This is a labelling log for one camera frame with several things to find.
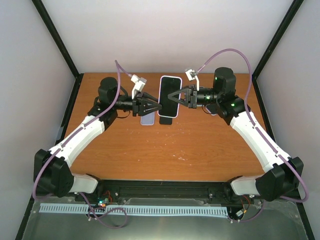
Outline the lavender phone case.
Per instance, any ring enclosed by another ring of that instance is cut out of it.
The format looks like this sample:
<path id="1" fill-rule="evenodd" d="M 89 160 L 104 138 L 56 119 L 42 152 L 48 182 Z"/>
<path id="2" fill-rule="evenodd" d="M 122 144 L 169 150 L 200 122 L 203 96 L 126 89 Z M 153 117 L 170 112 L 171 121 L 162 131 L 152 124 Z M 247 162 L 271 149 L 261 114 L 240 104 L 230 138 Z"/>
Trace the lavender phone case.
<path id="1" fill-rule="evenodd" d="M 153 126 L 155 123 L 155 113 L 148 113 L 147 115 L 140 117 L 140 124 L 142 126 Z"/>

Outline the black smartphone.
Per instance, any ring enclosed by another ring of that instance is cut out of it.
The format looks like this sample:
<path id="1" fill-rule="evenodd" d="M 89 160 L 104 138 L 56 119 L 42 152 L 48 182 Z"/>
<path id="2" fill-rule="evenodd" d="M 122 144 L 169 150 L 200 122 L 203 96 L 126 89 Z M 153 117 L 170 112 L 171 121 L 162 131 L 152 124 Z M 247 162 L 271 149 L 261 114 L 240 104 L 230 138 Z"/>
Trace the black smartphone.
<path id="1" fill-rule="evenodd" d="M 170 117 L 160 116 L 159 117 L 159 124 L 160 125 L 172 125 L 173 119 Z"/>

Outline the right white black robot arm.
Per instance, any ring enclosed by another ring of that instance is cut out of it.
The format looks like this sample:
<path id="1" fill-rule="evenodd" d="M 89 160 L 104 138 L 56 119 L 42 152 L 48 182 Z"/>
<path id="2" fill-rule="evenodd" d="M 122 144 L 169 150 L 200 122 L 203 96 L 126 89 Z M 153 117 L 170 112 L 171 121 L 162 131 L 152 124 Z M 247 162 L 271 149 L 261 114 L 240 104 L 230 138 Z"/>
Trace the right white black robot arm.
<path id="1" fill-rule="evenodd" d="M 282 150 L 258 123 L 245 101 L 236 95 L 236 76 L 232 69 L 217 68 L 212 88 L 189 85 L 171 92 L 168 99 L 189 109 L 213 105 L 217 115 L 244 139 L 257 157 L 264 173 L 228 180 L 224 192 L 229 201 L 242 195 L 259 196 L 268 202 L 286 199 L 287 194 L 301 184 L 302 160 Z"/>

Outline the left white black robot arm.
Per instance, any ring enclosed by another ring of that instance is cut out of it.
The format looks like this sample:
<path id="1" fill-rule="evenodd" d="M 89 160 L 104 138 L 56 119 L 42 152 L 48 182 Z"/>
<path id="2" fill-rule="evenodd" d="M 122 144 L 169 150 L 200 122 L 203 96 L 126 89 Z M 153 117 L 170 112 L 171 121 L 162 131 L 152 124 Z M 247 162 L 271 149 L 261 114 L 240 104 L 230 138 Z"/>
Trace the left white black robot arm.
<path id="1" fill-rule="evenodd" d="M 119 79 L 102 79 L 93 107 L 80 125 L 60 143 L 35 154 L 33 197 L 37 188 L 41 188 L 59 198 L 69 193 L 86 193 L 95 202 L 103 198 L 104 188 L 99 185 L 99 179 L 90 174 L 74 174 L 71 166 L 79 154 L 113 124 L 119 110 L 131 112 L 134 117 L 161 110 L 158 99 L 143 91 L 146 79 L 132 75 L 130 80 L 134 84 L 131 95 L 120 94 Z"/>

